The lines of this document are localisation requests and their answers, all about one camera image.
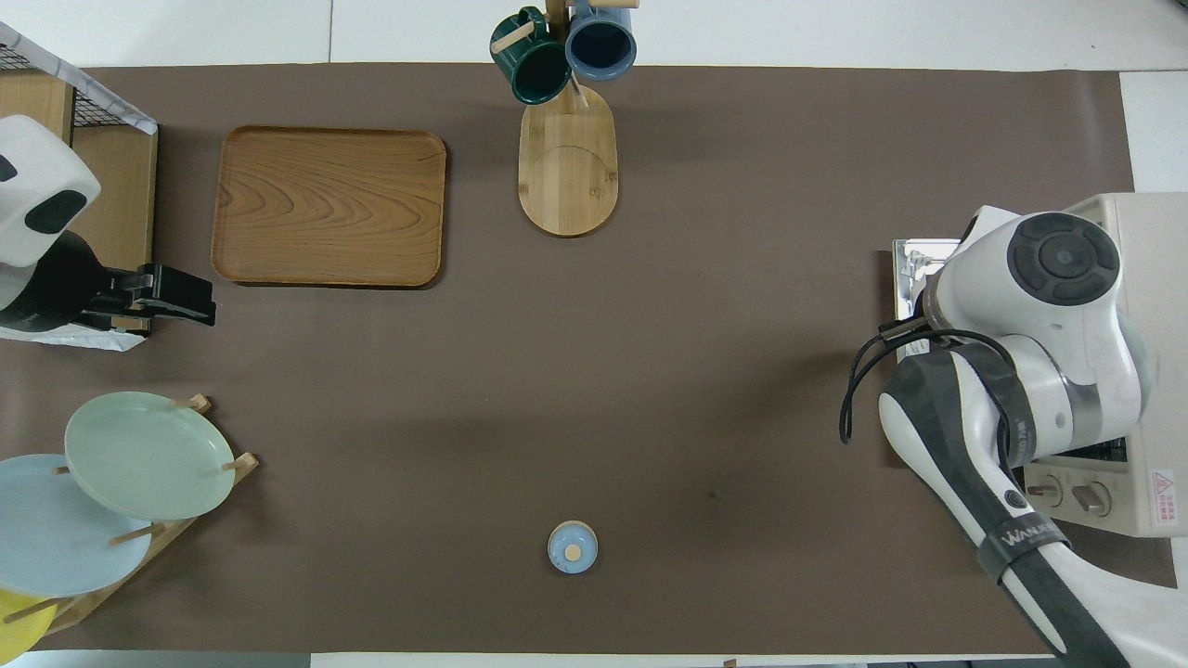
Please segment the wooden serving tray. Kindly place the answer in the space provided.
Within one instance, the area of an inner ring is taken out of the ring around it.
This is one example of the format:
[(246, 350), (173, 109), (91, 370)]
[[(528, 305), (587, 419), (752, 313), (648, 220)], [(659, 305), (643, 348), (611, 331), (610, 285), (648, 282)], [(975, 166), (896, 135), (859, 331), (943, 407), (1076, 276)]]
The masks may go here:
[(213, 270), (242, 285), (430, 285), (447, 174), (446, 141), (426, 131), (235, 128), (219, 160)]

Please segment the wooden plate rack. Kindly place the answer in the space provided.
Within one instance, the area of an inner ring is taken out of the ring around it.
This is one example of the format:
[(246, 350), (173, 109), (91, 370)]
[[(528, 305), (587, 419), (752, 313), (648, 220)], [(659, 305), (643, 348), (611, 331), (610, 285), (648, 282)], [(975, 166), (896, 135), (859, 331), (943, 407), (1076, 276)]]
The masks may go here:
[[(173, 399), (173, 404), (182, 407), (191, 407), (191, 409), (194, 409), (195, 411), (203, 414), (206, 418), (207, 418), (206, 411), (209, 409), (209, 405), (211, 405), (208, 398), (202, 396), (202, 393), (197, 393), (197, 396), (194, 396), (190, 399)], [(233, 449), (232, 453), (234, 454), (234, 460), (228, 465), (226, 465), (226, 468), (233, 470), (233, 472), (235, 473), (235, 485), (234, 485), (235, 487), (238, 483), (242, 483), (244, 479), (255, 470), (255, 466), (258, 466), (258, 460), (255, 460), (255, 456), (249, 453), (236, 454), (233, 452)], [(64, 437), (63, 437), (63, 450), (58, 455), (64, 456)], [(53, 474), (71, 475), (67, 466), (67, 460), (63, 466), (56, 467), (53, 470)], [(110, 546), (121, 546), (122, 543), (126, 543), (131, 540), (135, 540), (141, 535), (148, 535), (148, 537), (151, 537), (151, 546), (148, 546), (148, 553), (146, 553), (145, 557), (143, 559), (143, 562), (135, 567), (135, 571), (132, 571), (132, 573), (126, 578), (124, 578), (122, 580), (115, 584), (110, 584), (110, 586), (107, 586), (102, 590), (86, 593), (86, 595), (53, 597), (53, 599), (57, 601), (57, 613), (51, 625), (48, 626), (46, 632), (56, 634), (56, 631), (71, 628), (72, 625), (76, 625), (80, 620), (84, 619), (86, 616), (89, 616), (94, 610), (97, 609), (97, 606), (105, 603), (108, 599), (108, 597), (114, 595), (114, 593), (120, 587), (122, 587), (124, 584), (126, 584), (131, 578), (135, 576), (137, 573), (143, 571), (143, 568), (146, 565), (152, 562), (154, 557), (158, 557), (158, 555), (160, 555), (160, 553), (168, 546), (170, 546), (173, 542), (173, 540), (177, 540), (182, 535), (182, 532), (187, 532), (187, 529), (189, 529), (195, 523), (196, 519), (200, 519), (200, 516), (195, 517), (195, 519), (175, 519), (175, 521), (144, 519), (147, 524), (145, 528), (135, 530), (134, 532), (127, 532), (126, 535), (120, 535), (110, 540)]]

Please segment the brown table mat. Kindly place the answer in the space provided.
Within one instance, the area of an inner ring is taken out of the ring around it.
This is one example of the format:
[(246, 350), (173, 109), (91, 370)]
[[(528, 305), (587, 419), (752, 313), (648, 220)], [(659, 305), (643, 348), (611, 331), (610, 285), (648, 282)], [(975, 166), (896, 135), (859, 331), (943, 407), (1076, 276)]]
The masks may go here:
[[(0, 459), (59, 452), (110, 391), (211, 397), (260, 466), (44, 649), (1040, 654), (962, 530), (884, 443), (849, 359), (886, 251), (977, 207), (1133, 188), (1116, 73), (645, 67), (613, 216), (523, 216), (522, 106), (492, 64), (100, 69), (160, 124), (154, 256), (211, 328), (126, 353), (0, 340)], [(423, 290), (245, 286), (211, 266), (226, 136), (410, 128), (448, 152)], [(563, 574), (552, 528), (598, 532)]]

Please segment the small blue call bell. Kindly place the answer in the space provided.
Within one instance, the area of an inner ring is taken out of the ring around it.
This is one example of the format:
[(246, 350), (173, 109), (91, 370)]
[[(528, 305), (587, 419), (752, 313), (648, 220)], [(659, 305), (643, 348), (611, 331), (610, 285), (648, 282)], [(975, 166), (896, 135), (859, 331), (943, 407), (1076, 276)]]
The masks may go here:
[(598, 562), (598, 532), (581, 519), (561, 521), (549, 535), (546, 555), (560, 573), (586, 573)]

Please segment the wooden step shelf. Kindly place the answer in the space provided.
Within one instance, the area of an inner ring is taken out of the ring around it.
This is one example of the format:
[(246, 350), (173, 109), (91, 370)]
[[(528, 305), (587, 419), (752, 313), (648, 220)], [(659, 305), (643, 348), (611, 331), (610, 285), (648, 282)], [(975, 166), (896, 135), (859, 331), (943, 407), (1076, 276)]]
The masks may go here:
[(152, 259), (158, 137), (42, 71), (0, 71), (0, 118), (24, 114), (71, 144), (102, 191), (71, 223), (107, 267)]

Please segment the yellow racked plate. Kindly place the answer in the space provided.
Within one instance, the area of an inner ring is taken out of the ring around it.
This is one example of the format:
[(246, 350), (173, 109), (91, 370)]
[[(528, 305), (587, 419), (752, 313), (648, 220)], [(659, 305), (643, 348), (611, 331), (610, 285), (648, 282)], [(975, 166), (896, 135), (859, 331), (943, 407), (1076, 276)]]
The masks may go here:
[(52, 598), (0, 588), (0, 664), (8, 664), (42, 639), (56, 613)]

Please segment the blue ceramic mug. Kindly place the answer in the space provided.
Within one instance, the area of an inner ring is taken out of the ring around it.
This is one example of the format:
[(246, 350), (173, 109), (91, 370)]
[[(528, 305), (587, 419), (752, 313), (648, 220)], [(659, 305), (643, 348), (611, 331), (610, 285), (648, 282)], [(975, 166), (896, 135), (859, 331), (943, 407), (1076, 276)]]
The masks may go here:
[(581, 78), (611, 81), (636, 65), (631, 12), (639, 0), (571, 0), (565, 55)]

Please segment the cream toaster oven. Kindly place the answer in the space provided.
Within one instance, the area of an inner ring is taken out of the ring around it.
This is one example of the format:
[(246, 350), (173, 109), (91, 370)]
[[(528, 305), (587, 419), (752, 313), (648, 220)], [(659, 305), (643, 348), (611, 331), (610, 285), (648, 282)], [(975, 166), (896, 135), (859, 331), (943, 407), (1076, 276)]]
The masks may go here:
[(1040, 511), (1188, 536), (1188, 193), (985, 206), (962, 239), (897, 240), (895, 291), (909, 324), (1013, 359), (1031, 418), (1007, 459)]

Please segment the pale green racked plate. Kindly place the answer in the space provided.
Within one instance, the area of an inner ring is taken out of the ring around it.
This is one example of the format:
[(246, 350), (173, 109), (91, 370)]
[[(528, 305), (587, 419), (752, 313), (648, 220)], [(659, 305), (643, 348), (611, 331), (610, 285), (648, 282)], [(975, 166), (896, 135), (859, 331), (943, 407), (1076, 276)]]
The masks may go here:
[(72, 478), (132, 519), (195, 519), (235, 485), (230, 445), (211, 421), (143, 391), (103, 393), (72, 411), (64, 434)]

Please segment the dark green ceramic mug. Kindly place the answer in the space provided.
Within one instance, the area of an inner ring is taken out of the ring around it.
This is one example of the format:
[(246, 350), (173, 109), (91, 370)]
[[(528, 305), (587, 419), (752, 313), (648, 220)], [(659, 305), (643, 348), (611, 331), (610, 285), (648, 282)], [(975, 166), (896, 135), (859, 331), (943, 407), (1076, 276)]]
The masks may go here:
[(546, 13), (535, 6), (523, 6), (497, 25), (489, 55), (525, 105), (551, 101), (570, 81), (564, 48), (552, 38)]

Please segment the light blue racked plate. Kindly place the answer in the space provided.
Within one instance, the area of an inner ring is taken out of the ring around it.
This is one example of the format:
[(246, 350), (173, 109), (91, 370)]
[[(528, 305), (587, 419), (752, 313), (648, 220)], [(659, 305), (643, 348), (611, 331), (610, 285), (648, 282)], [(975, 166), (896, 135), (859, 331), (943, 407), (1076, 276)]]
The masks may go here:
[(151, 537), (110, 540), (147, 524), (93, 500), (58, 454), (0, 461), (0, 587), (23, 595), (75, 597), (110, 586), (143, 562)]

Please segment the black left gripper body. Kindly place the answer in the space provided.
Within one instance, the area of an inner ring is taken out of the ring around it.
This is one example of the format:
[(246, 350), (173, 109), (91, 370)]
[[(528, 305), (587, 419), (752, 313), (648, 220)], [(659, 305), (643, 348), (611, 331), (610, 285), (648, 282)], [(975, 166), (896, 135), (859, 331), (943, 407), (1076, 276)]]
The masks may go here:
[(148, 272), (106, 269), (97, 295), (71, 321), (93, 330), (148, 330), (148, 320), (137, 316), (135, 297), (148, 289)]

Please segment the wooden mug tree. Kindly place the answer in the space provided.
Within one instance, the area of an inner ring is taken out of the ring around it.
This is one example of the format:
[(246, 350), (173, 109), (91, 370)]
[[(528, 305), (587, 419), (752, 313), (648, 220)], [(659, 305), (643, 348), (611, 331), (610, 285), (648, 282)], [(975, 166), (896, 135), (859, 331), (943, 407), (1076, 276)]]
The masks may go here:
[[(549, 32), (565, 52), (571, 0), (543, 0)], [(541, 105), (524, 105), (518, 198), (531, 223), (576, 238), (606, 223), (618, 204), (619, 160), (611, 107), (570, 68), (570, 81)]]

